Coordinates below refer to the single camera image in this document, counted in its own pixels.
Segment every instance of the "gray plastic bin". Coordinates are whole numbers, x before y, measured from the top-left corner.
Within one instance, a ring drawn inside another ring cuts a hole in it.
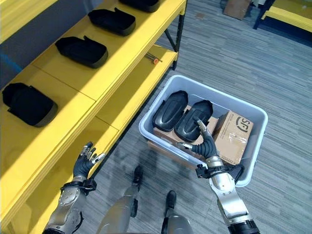
[[[156,145],[167,150],[173,155],[183,159],[194,168],[196,168],[198,164],[202,163],[205,165],[205,163],[180,150],[168,141],[165,141],[153,134],[153,115],[163,100],[166,100],[170,94],[179,90],[184,90],[188,93],[189,105],[193,105],[194,103],[203,99],[211,101],[214,108],[213,116],[216,118],[219,118],[221,115],[227,113],[228,110],[232,110],[253,122],[253,129],[241,160],[241,164],[245,166],[245,171],[242,174],[240,180],[237,182],[236,186],[244,187],[248,185],[253,174],[254,165],[258,156],[261,141],[268,123],[267,113],[259,107],[256,107],[243,100],[239,100],[233,96],[208,87],[187,77],[180,75],[172,76],[153,102],[150,110],[140,121],[139,130],[141,134],[147,139],[151,140]]]

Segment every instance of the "black joint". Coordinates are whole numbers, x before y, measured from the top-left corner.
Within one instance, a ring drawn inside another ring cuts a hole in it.
[[[232,224],[228,227],[231,234],[259,234],[255,222],[250,219],[241,223]]]

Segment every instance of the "tool on shelf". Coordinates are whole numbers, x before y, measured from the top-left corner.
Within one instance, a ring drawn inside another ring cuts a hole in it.
[[[156,56],[152,55],[151,53],[147,52],[145,55],[146,58],[150,59],[153,64],[157,64],[158,62],[162,62],[162,60],[160,60],[159,58],[157,58]]]

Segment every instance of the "distant cardboard box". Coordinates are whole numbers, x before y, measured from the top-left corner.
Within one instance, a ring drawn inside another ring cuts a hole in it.
[[[209,132],[212,134],[212,132],[214,131],[216,125],[217,125],[217,122],[218,122],[218,119],[215,118],[215,117],[210,117],[209,120],[208,120],[208,125],[207,125],[207,128],[209,130]],[[154,134],[155,136],[169,142],[170,144],[174,145],[177,147],[177,143],[178,142],[184,142],[182,139],[180,139],[174,130],[170,131],[170,132],[163,132],[162,130],[159,130],[158,128],[154,128]],[[197,138],[196,141],[192,142],[192,144],[195,144],[195,145],[198,145],[198,144],[201,144],[203,142],[203,137],[200,135],[199,138]],[[185,152],[187,152],[188,154],[200,159],[200,160],[203,160],[205,162],[205,160],[202,158],[201,155],[198,155],[190,150],[185,150],[185,149],[181,149]]]
[[[233,111],[219,118],[213,138],[222,160],[232,165],[240,163],[253,125]]]

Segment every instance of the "printed logo on box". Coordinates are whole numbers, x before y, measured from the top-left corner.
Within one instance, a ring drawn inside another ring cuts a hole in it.
[[[249,120],[244,119],[242,117],[238,117],[236,119],[237,128],[245,133],[248,132],[249,124],[250,124]]]

